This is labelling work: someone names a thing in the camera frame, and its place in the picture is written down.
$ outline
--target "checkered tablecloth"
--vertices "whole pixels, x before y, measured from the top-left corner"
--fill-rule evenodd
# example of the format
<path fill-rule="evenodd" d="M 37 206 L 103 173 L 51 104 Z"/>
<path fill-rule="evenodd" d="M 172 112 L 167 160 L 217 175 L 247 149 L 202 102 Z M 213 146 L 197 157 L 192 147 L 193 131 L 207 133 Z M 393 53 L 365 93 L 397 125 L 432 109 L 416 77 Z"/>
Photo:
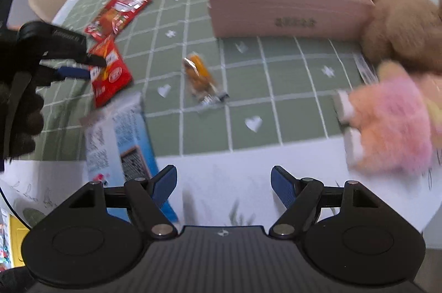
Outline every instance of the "checkered tablecloth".
<path fill-rule="evenodd" d="M 79 0 L 64 26 L 83 31 L 108 0 Z M 153 0 L 117 36 L 142 91 L 156 156 L 232 151 L 341 134 L 331 94 L 361 84 L 354 42 L 305 38 L 213 37 L 207 0 Z M 182 58 L 203 56 L 228 92 L 227 105 L 197 112 Z M 72 65 L 66 61 L 51 65 Z M 89 82 L 67 80 L 38 90 L 45 127 L 24 159 L 81 160 L 79 119 L 93 110 Z"/>

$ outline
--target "plush toy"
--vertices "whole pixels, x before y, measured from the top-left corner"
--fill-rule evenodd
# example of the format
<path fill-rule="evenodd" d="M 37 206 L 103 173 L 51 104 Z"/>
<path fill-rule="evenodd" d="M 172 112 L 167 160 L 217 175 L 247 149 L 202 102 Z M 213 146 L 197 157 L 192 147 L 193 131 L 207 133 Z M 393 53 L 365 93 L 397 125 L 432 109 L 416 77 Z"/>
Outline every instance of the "plush toy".
<path fill-rule="evenodd" d="M 333 97 L 344 133 L 347 163 L 361 172 L 402 170 L 420 174 L 442 147 L 442 76 L 410 77 L 384 61 L 380 82 Z"/>
<path fill-rule="evenodd" d="M 406 69 L 442 73 L 442 0 L 373 0 L 362 34 L 364 55 L 375 65 L 392 58 Z"/>

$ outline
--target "white paper label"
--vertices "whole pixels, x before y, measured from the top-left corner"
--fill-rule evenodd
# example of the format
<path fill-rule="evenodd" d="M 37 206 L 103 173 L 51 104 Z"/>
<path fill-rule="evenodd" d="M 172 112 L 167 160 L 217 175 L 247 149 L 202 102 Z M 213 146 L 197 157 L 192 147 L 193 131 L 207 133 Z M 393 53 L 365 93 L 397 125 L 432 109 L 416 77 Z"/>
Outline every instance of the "white paper label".
<path fill-rule="evenodd" d="M 362 54 L 355 55 L 354 61 L 356 63 L 357 70 L 359 71 L 359 74 L 366 85 L 379 82 L 376 74 L 371 71 Z"/>

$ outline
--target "white plush foot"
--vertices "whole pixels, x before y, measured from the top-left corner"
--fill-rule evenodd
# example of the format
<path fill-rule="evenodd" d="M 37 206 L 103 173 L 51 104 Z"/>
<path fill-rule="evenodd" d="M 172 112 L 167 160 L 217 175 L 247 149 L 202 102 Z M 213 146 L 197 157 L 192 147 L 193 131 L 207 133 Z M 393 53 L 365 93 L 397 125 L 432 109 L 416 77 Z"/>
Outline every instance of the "white plush foot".
<path fill-rule="evenodd" d="M 355 128 L 347 128 L 344 132 L 344 146 L 347 154 L 347 165 L 352 167 L 364 158 L 364 147 L 361 133 Z"/>
<path fill-rule="evenodd" d="M 348 94 L 343 90 L 337 90 L 333 95 L 333 103 L 339 122 L 342 124 L 348 123 L 354 115 L 354 108 L 348 99 Z"/>

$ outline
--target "storage box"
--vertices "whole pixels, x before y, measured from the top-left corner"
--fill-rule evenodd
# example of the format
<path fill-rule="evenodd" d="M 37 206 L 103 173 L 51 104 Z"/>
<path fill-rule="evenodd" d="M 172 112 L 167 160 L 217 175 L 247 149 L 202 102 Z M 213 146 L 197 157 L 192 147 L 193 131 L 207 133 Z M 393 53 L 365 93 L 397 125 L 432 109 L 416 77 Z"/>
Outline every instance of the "storage box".
<path fill-rule="evenodd" d="M 371 0 L 209 0 L 214 35 L 358 40 Z"/>

